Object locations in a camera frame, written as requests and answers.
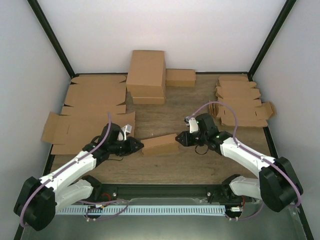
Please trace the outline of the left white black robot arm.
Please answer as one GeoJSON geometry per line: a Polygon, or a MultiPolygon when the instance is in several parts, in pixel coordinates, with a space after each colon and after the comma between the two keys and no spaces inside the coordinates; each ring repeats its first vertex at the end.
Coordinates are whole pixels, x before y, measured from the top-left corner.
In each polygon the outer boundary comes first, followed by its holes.
{"type": "Polygon", "coordinates": [[[29,177],[13,209],[20,225],[40,231],[62,209],[86,199],[97,202],[102,196],[101,183],[87,173],[111,155],[125,157],[141,150],[144,144],[129,135],[131,129],[129,124],[120,127],[109,122],[100,135],[62,167],[40,178],[29,177]]]}

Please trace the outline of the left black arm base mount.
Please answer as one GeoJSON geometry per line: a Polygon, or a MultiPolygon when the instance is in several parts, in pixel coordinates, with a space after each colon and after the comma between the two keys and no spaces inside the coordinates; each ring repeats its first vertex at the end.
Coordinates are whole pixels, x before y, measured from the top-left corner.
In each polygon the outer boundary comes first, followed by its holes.
{"type": "Polygon", "coordinates": [[[113,196],[112,192],[108,192],[104,185],[95,177],[91,175],[85,175],[81,179],[89,182],[93,187],[91,195],[83,199],[84,201],[98,203],[113,201],[117,199],[117,197],[113,196]]]}

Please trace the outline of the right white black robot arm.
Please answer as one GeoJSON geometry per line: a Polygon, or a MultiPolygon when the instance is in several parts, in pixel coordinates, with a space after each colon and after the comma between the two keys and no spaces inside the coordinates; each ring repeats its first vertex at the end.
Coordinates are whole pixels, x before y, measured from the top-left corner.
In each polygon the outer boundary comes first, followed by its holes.
{"type": "Polygon", "coordinates": [[[185,118],[188,130],[175,140],[184,147],[203,147],[229,158],[254,174],[247,178],[234,174],[222,188],[223,198],[229,202],[239,196],[262,200],[272,211],[280,212],[290,204],[301,204],[302,185],[290,161],[262,154],[240,142],[227,131],[219,131],[208,113],[185,118]]]}

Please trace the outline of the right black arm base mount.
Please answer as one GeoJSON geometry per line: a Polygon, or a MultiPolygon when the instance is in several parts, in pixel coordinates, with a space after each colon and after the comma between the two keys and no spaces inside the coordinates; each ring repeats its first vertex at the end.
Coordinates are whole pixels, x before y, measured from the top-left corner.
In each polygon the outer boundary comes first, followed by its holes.
{"type": "Polygon", "coordinates": [[[233,174],[226,178],[221,184],[211,184],[205,188],[207,193],[208,203],[225,204],[240,204],[243,201],[242,196],[235,195],[229,184],[236,177],[240,177],[240,174],[233,174]]]}

